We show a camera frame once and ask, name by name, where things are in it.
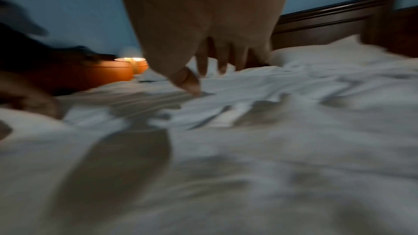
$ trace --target mattress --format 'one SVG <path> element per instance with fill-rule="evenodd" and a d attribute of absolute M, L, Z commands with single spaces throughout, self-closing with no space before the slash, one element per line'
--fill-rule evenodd
<path fill-rule="evenodd" d="M 0 234 L 418 234 L 418 63 L 262 67 L 0 109 Z"/>

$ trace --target wrinkled sheet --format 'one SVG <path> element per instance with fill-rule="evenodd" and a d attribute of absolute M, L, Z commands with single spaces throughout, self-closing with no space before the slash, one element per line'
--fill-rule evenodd
<path fill-rule="evenodd" d="M 198 98 L 167 81 L 61 97 L 64 122 L 31 114 L 39 133 L 6 121 L 0 234 L 418 234 L 417 69 L 287 65 L 204 79 Z"/>

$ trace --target bed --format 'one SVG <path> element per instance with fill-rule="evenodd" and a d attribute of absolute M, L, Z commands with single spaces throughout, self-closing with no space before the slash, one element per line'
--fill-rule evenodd
<path fill-rule="evenodd" d="M 393 3 L 283 16 L 283 67 L 200 97 L 143 74 L 58 97 L 63 121 L 0 109 L 0 233 L 418 234 L 418 63 L 377 46 Z"/>

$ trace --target white pillow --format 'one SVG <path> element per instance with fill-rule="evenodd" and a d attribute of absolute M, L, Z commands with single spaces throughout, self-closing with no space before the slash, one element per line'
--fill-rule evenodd
<path fill-rule="evenodd" d="M 192 57 L 191 60 L 187 63 L 187 67 L 192 70 L 193 73 L 195 73 L 196 76 L 198 76 L 197 71 L 197 63 L 196 63 L 196 57 Z M 228 64 L 228 67 L 226 69 L 226 72 L 233 72 L 235 71 L 235 66 L 232 64 Z M 208 58 L 208 72 L 206 74 L 206 78 L 212 78 L 218 75 L 218 60 L 215 58 Z M 145 72 L 139 75 L 135 75 L 135 78 L 138 81 L 148 81 L 148 82 L 157 82 L 157 81 L 165 81 L 167 78 L 163 75 L 160 75 L 156 73 L 151 68 L 148 68 Z"/>
<path fill-rule="evenodd" d="M 359 35 L 337 40 L 328 45 L 310 45 L 275 50 L 271 54 L 270 65 L 293 64 L 372 64 L 380 61 L 404 59 L 403 56 L 386 53 L 375 45 L 365 45 Z"/>

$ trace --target white bedsheet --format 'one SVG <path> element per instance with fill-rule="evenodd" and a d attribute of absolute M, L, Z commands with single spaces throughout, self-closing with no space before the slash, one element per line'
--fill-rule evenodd
<path fill-rule="evenodd" d="M 418 234 L 418 63 L 263 67 L 0 109 L 0 234 Z"/>

